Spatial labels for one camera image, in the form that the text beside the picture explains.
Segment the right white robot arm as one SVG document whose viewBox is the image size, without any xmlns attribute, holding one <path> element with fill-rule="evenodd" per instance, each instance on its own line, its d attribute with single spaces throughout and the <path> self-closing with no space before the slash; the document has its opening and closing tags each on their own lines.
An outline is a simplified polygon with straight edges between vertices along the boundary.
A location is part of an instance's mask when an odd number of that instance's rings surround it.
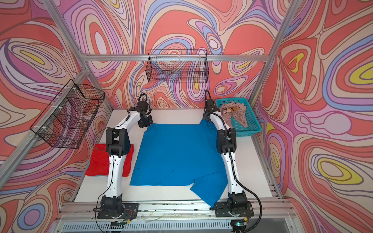
<svg viewBox="0 0 373 233">
<path fill-rule="evenodd" d="M 251 218 L 253 215 L 248 207 L 245 189 L 236 174 L 237 137 L 236 130 L 232 129 L 222 117 L 220 109 L 211 98 L 210 92 L 205 91 L 205 106 L 203 119 L 213 123 L 217 130 L 216 148 L 224 162 L 228 180 L 227 211 L 232 216 L 245 216 Z"/>
</svg>

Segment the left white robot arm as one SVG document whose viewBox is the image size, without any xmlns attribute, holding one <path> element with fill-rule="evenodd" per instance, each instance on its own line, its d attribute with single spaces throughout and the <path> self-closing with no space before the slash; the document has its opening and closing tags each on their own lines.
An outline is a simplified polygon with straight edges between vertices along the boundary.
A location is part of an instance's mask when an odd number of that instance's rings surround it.
<svg viewBox="0 0 373 233">
<path fill-rule="evenodd" d="M 137 124 L 146 128 L 153 124 L 152 109 L 147 94 L 139 96 L 135 107 L 127 110 L 127 116 L 114 127 L 108 127 L 105 133 L 105 148 L 109 157 L 108 182 L 105 192 L 95 208 L 99 219 L 127 219 L 134 217 L 133 210 L 126 210 L 122 202 L 122 174 L 124 163 L 131 151 L 129 132 Z"/>
</svg>

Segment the blue t shirt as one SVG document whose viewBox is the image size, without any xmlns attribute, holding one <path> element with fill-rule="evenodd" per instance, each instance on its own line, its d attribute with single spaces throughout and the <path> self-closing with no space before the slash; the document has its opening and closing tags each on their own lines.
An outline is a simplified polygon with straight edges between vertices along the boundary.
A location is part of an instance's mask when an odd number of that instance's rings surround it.
<svg viewBox="0 0 373 233">
<path fill-rule="evenodd" d="M 153 124 L 143 135 L 130 184 L 191 186 L 213 207 L 227 187 L 227 175 L 216 149 L 213 123 Z"/>
</svg>

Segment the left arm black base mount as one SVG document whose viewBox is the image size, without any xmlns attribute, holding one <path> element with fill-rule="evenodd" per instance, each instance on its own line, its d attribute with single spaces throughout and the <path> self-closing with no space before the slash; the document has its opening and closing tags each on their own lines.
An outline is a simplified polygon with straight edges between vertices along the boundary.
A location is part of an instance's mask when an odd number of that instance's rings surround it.
<svg viewBox="0 0 373 233">
<path fill-rule="evenodd" d="M 100 207 L 95 209 L 98 219 L 124 219 L 132 220 L 137 218 L 139 203 L 124 203 L 122 195 L 116 197 L 107 197 L 103 195 Z"/>
</svg>

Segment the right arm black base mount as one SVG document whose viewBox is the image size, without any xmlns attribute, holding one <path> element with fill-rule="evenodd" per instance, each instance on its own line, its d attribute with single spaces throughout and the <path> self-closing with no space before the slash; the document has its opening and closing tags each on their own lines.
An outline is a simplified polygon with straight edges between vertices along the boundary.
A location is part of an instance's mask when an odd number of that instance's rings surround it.
<svg viewBox="0 0 373 233">
<path fill-rule="evenodd" d="M 215 202 L 211 210 L 215 211 L 216 217 L 246 217 L 254 216 L 252 203 L 247 200 L 244 191 L 241 193 L 228 193 L 225 202 Z"/>
</svg>

